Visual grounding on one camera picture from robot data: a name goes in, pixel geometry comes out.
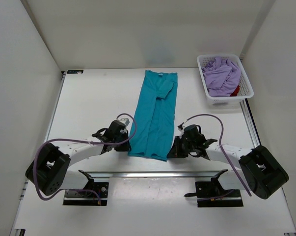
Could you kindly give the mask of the teal t-shirt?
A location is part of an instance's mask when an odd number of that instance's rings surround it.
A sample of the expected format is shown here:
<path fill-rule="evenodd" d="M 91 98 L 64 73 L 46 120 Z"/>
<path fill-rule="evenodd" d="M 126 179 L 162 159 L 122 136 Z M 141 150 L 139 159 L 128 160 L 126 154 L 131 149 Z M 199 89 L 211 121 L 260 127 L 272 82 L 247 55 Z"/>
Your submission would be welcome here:
<path fill-rule="evenodd" d="M 178 73 L 145 71 L 129 156 L 167 160 L 174 138 L 177 89 Z"/>

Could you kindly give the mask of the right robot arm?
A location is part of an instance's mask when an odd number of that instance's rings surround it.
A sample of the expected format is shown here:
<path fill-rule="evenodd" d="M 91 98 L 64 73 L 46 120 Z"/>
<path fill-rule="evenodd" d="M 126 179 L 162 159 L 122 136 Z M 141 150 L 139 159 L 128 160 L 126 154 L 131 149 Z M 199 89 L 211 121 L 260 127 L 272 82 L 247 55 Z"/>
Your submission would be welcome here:
<path fill-rule="evenodd" d="M 240 177 L 240 186 L 264 200 L 289 180 L 287 172 L 265 146 L 246 149 L 222 144 L 221 139 L 206 139 L 196 124 L 179 125 L 178 129 L 181 134 L 174 138 L 169 159 L 192 156 L 229 164 L 231 173 Z"/>

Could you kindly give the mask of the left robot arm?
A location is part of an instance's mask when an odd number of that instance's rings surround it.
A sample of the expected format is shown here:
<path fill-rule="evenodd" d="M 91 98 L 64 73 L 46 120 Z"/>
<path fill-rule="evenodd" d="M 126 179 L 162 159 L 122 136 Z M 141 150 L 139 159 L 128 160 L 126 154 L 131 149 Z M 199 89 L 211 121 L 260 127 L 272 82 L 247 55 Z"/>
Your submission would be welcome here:
<path fill-rule="evenodd" d="M 128 118 L 117 118 L 108 128 L 102 128 L 85 140 L 67 140 L 56 146 L 51 140 L 38 150 L 26 170 L 26 177 L 35 185 L 39 197 L 47 201 L 61 190 L 77 191 L 83 197 L 95 193 L 93 178 L 87 172 L 70 171 L 69 167 L 90 157 L 111 150 L 127 152 L 131 149 L 127 127 Z"/>

